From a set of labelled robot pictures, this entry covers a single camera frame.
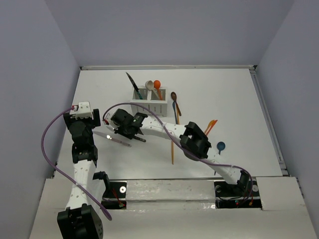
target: white platform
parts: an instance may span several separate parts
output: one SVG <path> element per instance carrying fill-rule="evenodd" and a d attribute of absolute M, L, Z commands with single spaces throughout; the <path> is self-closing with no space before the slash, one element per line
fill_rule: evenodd
<path fill-rule="evenodd" d="M 172 180 L 169 187 L 177 188 Z M 206 180 L 198 180 L 197 190 L 205 191 L 202 198 L 186 202 L 189 187 L 181 184 L 179 201 L 133 204 L 135 210 L 110 210 L 113 220 L 108 221 L 101 210 L 104 239 L 316 239 L 307 209 L 295 178 L 257 178 L 263 210 L 260 209 L 216 209 L 203 207 L 201 200 L 211 200 L 207 193 Z M 64 210 L 70 195 L 71 183 L 67 179 L 47 179 L 30 239 L 61 239 L 56 217 Z M 148 187 L 148 193 L 157 190 Z M 144 198 L 134 193 L 136 200 Z"/>
<path fill-rule="evenodd" d="M 281 169 L 267 129 L 248 69 L 130 70 L 137 85 L 160 80 L 168 92 L 175 91 L 182 117 L 180 122 L 197 123 L 203 130 L 211 120 L 218 120 L 210 132 L 213 147 L 226 143 L 223 157 L 247 169 L 252 176 L 281 176 Z M 129 102 L 132 85 L 124 70 L 81 71 L 73 103 L 89 101 L 93 109 L 104 111 L 117 103 Z M 172 100 L 168 116 L 174 123 Z M 130 106 L 121 107 L 131 113 Z M 110 133 L 104 127 L 96 131 Z M 200 162 L 187 159 L 175 147 L 171 164 L 170 141 L 145 136 L 147 143 L 114 135 L 133 147 L 128 148 L 97 135 L 98 171 L 110 179 L 211 178 L 214 172 Z M 71 135 L 66 131 L 58 167 L 73 175 Z"/>

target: white utensil holder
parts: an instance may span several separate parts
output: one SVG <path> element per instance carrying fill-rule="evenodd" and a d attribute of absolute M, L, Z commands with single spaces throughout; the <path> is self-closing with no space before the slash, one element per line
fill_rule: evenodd
<path fill-rule="evenodd" d="M 132 98 L 130 100 L 131 103 L 137 103 L 141 106 L 146 107 L 147 109 L 153 111 L 158 116 L 167 116 L 167 88 L 166 87 L 160 87 L 159 91 L 162 97 L 162 101 L 156 96 L 156 94 L 153 91 L 149 91 L 145 88 L 145 86 L 138 86 L 139 92 L 143 98 L 143 100 L 140 100 L 138 94 L 133 88 Z M 144 110 L 141 107 L 138 106 L 132 106 L 132 112 L 133 115 L 135 115 L 137 112 L 144 113 L 147 115 L 150 115 L 148 111 Z"/>

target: spoon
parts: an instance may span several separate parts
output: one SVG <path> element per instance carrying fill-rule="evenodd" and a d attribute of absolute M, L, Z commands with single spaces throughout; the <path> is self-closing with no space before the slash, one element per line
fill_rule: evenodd
<path fill-rule="evenodd" d="M 153 83 L 153 81 L 146 81 L 146 82 L 145 82 L 145 87 L 146 87 L 146 89 L 148 89 L 149 91 L 153 91 L 154 94 L 157 96 L 157 98 L 160 99 L 158 93 L 156 92 L 156 89 L 154 88 L 154 83 Z"/>
<path fill-rule="evenodd" d="M 171 94 L 170 94 L 170 97 L 172 98 L 172 100 L 175 102 L 175 104 L 176 104 L 176 108 L 177 108 L 177 112 L 178 112 L 178 114 L 179 114 L 179 116 L 181 116 L 181 112 L 180 112 L 180 109 L 179 109 L 179 107 L 178 107 L 178 103 L 177 103 L 177 95 L 176 95 L 176 93 L 173 91 Z"/>
<path fill-rule="evenodd" d="M 218 154 L 220 155 L 220 152 L 223 151 L 226 148 L 226 145 L 224 142 L 219 142 L 217 144 Z"/>
<path fill-rule="evenodd" d="M 162 99 L 161 93 L 160 93 L 160 81 L 159 80 L 154 81 L 154 88 L 157 89 L 158 94 L 159 94 L 159 98 L 162 101 L 163 99 Z"/>

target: white wall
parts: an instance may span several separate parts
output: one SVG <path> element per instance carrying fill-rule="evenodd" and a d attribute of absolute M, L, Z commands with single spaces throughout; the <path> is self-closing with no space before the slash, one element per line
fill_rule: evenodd
<path fill-rule="evenodd" d="M 258 64 L 293 0 L 46 0 L 80 66 Z"/>
<path fill-rule="evenodd" d="M 318 44 L 319 1 L 297 0 L 257 74 L 288 171 L 299 177 L 319 236 Z"/>
<path fill-rule="evenodd" d="M 26 239 L 52 173 L 41 135 L 70 106 L 79 68 L 44 0 L 1 0 L 0 35 L 0 238 Z M 64 129 L 48 133 L 53 160 Z"/>

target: wire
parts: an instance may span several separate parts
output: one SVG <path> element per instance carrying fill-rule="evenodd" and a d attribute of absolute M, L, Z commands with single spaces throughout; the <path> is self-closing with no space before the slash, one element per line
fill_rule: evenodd
<path fill-rule="evenodd" d="M 250 187 L 250 191 L 249 191 L 249 194 L 248 194 L 247 198 L 244 199 L 244 201 L 243 201 L 242 203 L 246 202 L 246 201 L 250 198 L 250 196 L 251 196 L 251 194 L 252 194 L 252 191 L 253 191 L 253 178 L 252 178 L 252 176 L 250 175 L 250 173 L 249 173 L 246 169 L 244 169 L 244 168 L 242 168 L 242 167 L 240 167 L 240 166 L 231 165 L 231 164 L 216 164 L 216 163 L 211 163 L 211 162 L 207 161 L 206 159 L 200 159 L 200 158 L 196 157 L 194 154 L 192 154 L 191 152 L 189 152 L 188 150 L 186 150 L 186 149 L 184 149 L 184 148 L 182 148 L 182 147 L 180 146 L 180 144 L 174 139 L 174 137 L 170 135 L 170 133 L 168 132 L 167 128 L 165 127 L 164 123 L 160 120 L 160 118 L 159 118 L 154 112 L 150 111 L 148 108 L 146 108 L 146 107 L 144 107 L 144 106 L 141 106 L 141 105 L 139 105 L 139 104 L 136 104 L 136 103 L 119 103 L 119 104 L 116 104 L 116 105 L 113 105 L 113 106 L 109 107 L 109 108 L 104 112 L 102 119 L 105 118 L 105 115 L 106 115 L 111 109 L 113 109 L 113 108 L 115 108 L 115 107 L 117 107 L 117 106 L 123 106 L 123 105 L 138 106 L 138 107 L 141 107 L 142 109 L 144 109 L 144 110 L 150 112 L 150 113 L 159 121 L 159 123 L 162 125 L 163 129 L 165 130 L 165 132 L 168 134 L 168 136 L 170 137 L 170 139 L 176 144 L 176 146 L 179 147 L 179 148 L 180 148 L 181 150 L 183 150 L 184 152 L 186 152 L 187 154 L 189 154 L 189 155 L 191 155 L 192 157 L 194 157 L 196 160 L 198 160 L 198 161 L 200 161 L 200 162 L 202 162 L 202 163 L 205 163 L 205 164 L 207 164 L 207 165 L 214 166 L 214 167 L 238 168 L 238 169 L 240 169 L 240 170 L 246 172 L 247 175 L 249 176 L 250 181 L 251 181 L 251 187 Z"/>
<path fill-rule="evenodd" d="M 251 201 L 250 201 L 250 203 L 249 203 L 250 206 L 253 205 L 253 201 L 254 201 L 254 197 L 253 197 L 253 194 L 252 194 L 252 195 L 251 195 Z"/>
<path fill-rule="evenodd" d="M 120 206 L 123 205 L 125 207 L 125 204 L 121 202 L 121 200 L 119 199 L 119 197 L 118 197 L 118 195 L 117 195 L 117 193 L 116 193 L 114 188 L 112 189 L 112 193 L 113 193 L 114 197 L 116 197 L 116 199 L 118 200 L 119 205 Z"/>
<path fill-rule="evenodd" d="M 105 207 L 103 207 L 103 205 L 96 199 L 94 198 L 94 196 L 92 194 L 90 194 L 85 188 L 83 188 L 80 184 L 78 184 L 73 178 L 71 178 L 68 174 L 66 174 L 65 172 L 63 172 L 61 169 L 59 169 L 58 167 L 56 167 L 54 165 L 54 163 L 52 163 L 50 161 L 50 159 L 48 158 L 48 156 L 46 155 L 45 153 L 45 150 L 44 150 L 44 138 L 45 138 L 45 135 L 47 133 L 47 131 L 49 130 L 49 128 L 51 127 L 51 125 L 53 125 L 53 123 L 59 118 L 61 117 L 64 113 L 66 112 L 69 112 L 70 110 L 73 110 L 74 107 L 70 108 L 70 109 L 67 109 L 65 111 L 63 111 L 62 113 L 58 114 L 49 124 L 48 126 L 45 128 L 44 132 L 43 132 L 43 135 L 42 135 L 42 138 L 41 138 L 41 150 L 42 150 L 42 154 L 43 154 L 43 157 L 45 158 L 45 160 L 48 162 L 48 164 L 54 168 L 56 171 L 58 171 L 60 174 L 62 174 L 64 177 L 66 177 L 67 179 L 69 179 L 73 184 L 75 184 L 77 187 L 79 187 L 90 199 L 93 200 L 93 202 L 95 202 L 99 207 L 100 209 L 102 210 L 103 214 L 106 216 L 106 218 L 108 220 L 112 220 L 112 216 L 110 215 L 110 213 L 108 212 L 108 210 L 106 210 Z"/>
<path fill-rule="evenodd" d="M 107 203 L 115 203 L 115 204 L 119 203 L 118 201 L 112 201 L 112 200 L 109 200 L 108 198 L 102 198 L 102 201 Z"/>
<path fill-rule="evenodd" d="M 220 199 L 221 201 L 230 201 L 230 200 L 234 200 L 234 199 L 239 199 L 239 198 L 241 198 L 241 196 L 240 197 L 235 197 L 235 198 L 230 198 L 230 199 L 223 199 L 223 198 L 220 198 L 220 197 L 217 197 L 218 199 Z"/>

